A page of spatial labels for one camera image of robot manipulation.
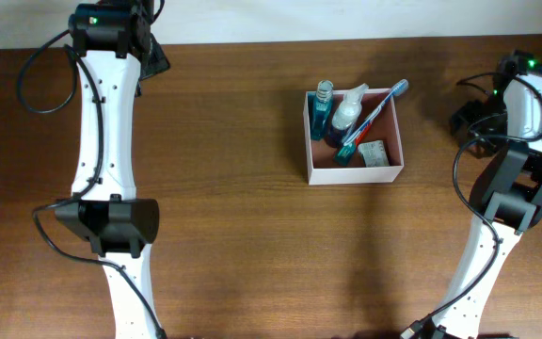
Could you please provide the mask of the blue white toothbrush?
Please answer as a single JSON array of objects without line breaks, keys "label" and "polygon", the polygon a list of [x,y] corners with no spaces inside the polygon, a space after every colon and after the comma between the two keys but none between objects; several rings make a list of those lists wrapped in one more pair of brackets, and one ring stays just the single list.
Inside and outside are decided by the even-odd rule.
[{"label": "blue white toothbrush", "polygon": [[388,95],[380,102],[380,104],[365,118],[363,123],[352,133],[343,139],[343,146],[351,143],[359,143],[363,135],[370,129],[375,118],[383,110],[384,106],[394,97],[402,95],[407,91],[409,83],[406,79],[402,79],[391,87]]}]

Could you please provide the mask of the clear blue sanitizer bottle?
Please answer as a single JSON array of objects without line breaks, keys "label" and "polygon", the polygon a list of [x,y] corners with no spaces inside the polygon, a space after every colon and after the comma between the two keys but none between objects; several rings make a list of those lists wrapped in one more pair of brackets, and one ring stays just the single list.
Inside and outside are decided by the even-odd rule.
[{"label": "clear blue sanitizer bottle", "polygon": [[354,130],[362,110],[361,101],[369,86],[365,83],[348,90],[336,109],[327,134],[327,144],[333,148],[343,145],[343,140]]}]

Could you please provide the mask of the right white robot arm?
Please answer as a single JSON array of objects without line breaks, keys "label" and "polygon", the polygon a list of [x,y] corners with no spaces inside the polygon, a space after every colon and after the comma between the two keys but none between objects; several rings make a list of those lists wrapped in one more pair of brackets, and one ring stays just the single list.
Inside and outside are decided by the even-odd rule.
[{"label": "right white robot arm", "polygon": [[490,162],[470,195],[470,234],[439,306],[402,332],[404,338],[475,338],[488,297],[510,252],[542,219],[542,62],[515,50],[489,73],[485,101],[450,118],[459,152]]}]

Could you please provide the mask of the green white soap box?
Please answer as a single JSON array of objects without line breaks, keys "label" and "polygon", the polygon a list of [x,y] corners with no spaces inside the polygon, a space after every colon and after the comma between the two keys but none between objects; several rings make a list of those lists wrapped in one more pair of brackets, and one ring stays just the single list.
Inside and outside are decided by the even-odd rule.
[{"label": "green white soap box", "polygon": [[382,140],[359,144],[358,153],[367,168],[388,167],[390,165]]}]

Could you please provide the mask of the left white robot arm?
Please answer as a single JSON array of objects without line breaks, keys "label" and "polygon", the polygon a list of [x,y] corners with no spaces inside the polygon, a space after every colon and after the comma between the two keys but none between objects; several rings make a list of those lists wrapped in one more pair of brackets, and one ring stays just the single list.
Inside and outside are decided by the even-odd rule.
[{"label": "left white robot arm", "polygon": [[164,338],[153,306],[151,247],[159,206],[139,199],[132,167],[134,99],[155,48],[153,1],[81,4],[69,19],[81,82],[80,150],[72,202],[56,219],[94,253],[109,286],[118,338]]}]

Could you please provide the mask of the teal toothpaste tube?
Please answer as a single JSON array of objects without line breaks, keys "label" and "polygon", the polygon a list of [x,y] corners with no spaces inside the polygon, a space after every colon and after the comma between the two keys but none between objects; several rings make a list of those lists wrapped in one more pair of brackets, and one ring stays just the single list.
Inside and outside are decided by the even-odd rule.
[{"label": "teal toothpaste tube", "polygon": [[352,156],[354,155],[355,150],[357,149],[363,138],[366,136],[369,129],[370,126],[367,126],[365,128],[359,128],[351,136],[349,136],[343,143],[343,146],[340,148],[340,150],[338,150],[338,152],[335,154],[333,160],[343,167],[347,166]]}]

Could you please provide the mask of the teal mouthwash bottle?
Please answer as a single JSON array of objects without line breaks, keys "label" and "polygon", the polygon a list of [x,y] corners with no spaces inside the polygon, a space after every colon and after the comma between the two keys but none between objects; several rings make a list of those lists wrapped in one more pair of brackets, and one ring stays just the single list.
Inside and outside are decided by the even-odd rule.
[{"label": "teal mouthwash bottle", "polygon": [[321,140],[326,133],[327,118],[333,106],[333,83],[322,80],[318,83],[312,101],[311,139]]}]

